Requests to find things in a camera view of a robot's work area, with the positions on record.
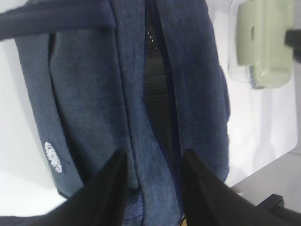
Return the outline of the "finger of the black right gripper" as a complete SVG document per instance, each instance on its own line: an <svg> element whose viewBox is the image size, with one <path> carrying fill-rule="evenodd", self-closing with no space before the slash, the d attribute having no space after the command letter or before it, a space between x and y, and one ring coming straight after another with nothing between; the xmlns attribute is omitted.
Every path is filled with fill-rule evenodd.
<svg viewBox="0 0 301 226"><path fill-rule="evenodd" d="M301 46L301 30L288 30L285 33L285 44L290 47Z"/></svg>

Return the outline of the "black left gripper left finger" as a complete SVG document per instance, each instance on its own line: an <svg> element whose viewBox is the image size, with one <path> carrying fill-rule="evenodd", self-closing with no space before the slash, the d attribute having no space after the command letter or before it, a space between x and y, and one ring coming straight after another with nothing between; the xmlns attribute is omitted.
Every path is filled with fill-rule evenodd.
<svg viewBox="0 0 301 226"><path fill-rule="evenodd" d="M116 151L72 197L41 216L1 217L2 226L120 226L127 202L127 155Z"/></svg>

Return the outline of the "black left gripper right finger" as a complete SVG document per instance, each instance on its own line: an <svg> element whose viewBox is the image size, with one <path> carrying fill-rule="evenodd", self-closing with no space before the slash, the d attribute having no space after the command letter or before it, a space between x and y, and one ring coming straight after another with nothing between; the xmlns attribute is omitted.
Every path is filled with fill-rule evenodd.
<svg viewBox="0 0 301 226"><path fill-rule="evenodd" d="M272 194L255 206L226 186L193 150L182 158L182 196L190 226L299 226L300 213Z"/></svg>

